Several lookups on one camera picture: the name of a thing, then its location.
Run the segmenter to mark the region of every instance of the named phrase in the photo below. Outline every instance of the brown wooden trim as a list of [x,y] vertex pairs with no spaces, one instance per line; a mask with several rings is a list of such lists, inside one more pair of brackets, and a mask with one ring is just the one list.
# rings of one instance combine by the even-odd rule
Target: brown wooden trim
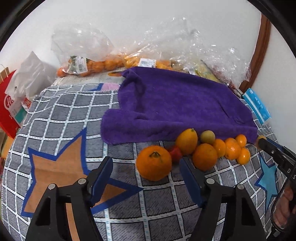
[[271,22],[268,20],[265,15],[261,14],[261,25],[259,30],[259,35],[256,43],[255,52],[251,59],[250,63],[250,70],[251,70],[251,77],[249,82],[243,81],[239,87],[239,89],[244,93],[248,88],[251,88],[255,82],[255,79],[259,73],[261,65],[263,63],[269,38],[270,38],[270,29],[271,29]]

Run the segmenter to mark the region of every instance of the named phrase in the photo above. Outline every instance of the metal screw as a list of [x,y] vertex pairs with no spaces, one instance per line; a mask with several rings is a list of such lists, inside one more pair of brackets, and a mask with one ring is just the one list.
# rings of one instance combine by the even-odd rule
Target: metal screw
[[214,179],[208,178],[208,179],[207,179],[207,183],[208,183],[208,184],[214,184],[215,181],[214,181]]
[[54,188],[55,188],[55,184],[53,184],[53,183],[52,183],[52,184],[49,184],[49,186],[48,186],[48,189],[49,189],[49,190],[52,190],[52,189],[54,189]]
[[78,180],[78,183],[79,184],[84,184],[84,183],[86,183],[86,179],[85,178],[81,178],[81,179]]
[[244,185],[242,185],[242,184],[237,184],[237,188],[240,189],[240,190],[243,190],[243,189],[244,189]]

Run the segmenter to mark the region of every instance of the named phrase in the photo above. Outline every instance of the red paper bag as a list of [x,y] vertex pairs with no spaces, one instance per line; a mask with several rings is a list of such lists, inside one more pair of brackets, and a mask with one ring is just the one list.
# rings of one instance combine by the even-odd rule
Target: red paper bag
[[13,104],[14,101],[9,95],[5,94],[5,90],[14,72],[12,72],[7,78],[3,80],[3,82],[0,83],[0,127],[6,132],[9,137],[13,139],[15,138],[20,126],[8,111],[9,107]]

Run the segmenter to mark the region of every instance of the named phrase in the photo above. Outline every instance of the purple cloth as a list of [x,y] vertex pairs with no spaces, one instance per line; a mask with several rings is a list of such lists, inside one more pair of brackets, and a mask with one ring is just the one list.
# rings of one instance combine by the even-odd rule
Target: purple cloth
[[225,85],[175,71],[134,67],[118,92],[120,109],[106,111],[101,135],[108,144],[174,141],[194,128],[216,138],[244,134],[254,143],[257,126],[251,111]]

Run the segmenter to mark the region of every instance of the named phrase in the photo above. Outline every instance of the white price label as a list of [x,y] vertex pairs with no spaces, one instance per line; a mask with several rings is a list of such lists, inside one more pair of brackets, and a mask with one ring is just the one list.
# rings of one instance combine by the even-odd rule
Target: white price label
[[189,74],[191,74],[191,75],[196,75],[196,72],[195,72],[195,69],[189,69]]
[[141,58],[139,62],[139,67],[155,68],[156,59]]
[[88,71],[87,64],[86,64],[86,58],[77,56],[75,58],[75,66],[76,66],[76,73],[82,74]]

